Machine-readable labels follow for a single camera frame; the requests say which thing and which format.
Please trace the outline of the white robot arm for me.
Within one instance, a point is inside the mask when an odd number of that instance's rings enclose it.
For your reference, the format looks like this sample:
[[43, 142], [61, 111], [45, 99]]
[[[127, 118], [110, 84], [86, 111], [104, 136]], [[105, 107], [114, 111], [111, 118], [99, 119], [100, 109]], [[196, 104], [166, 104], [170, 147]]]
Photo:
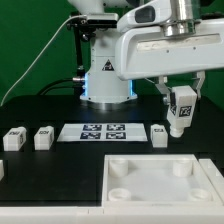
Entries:
[[200, 0], [68, 0], [73, 25], [91, 46], [80, 99], [119, 105], [137, 98], [132, 82], [158, 79], [165, 102], [175, 101], [164, 78], [224, 68], [224, 18], [202, 19]]

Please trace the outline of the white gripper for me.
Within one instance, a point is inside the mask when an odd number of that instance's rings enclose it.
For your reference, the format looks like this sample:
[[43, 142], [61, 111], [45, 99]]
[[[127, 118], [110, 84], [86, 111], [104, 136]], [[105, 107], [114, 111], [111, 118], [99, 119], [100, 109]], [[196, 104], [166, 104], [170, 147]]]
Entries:
[[115, 70], [122, 80], [158, 77], [156, 88], [170, 103], [166, 76], [196, 72], [192, 88], [201, 99], [205, 72], [224, 67], [224, 24], [198, 24], [196, 34], [167, 38], [158, 26], [132, 29], [116, 43]]

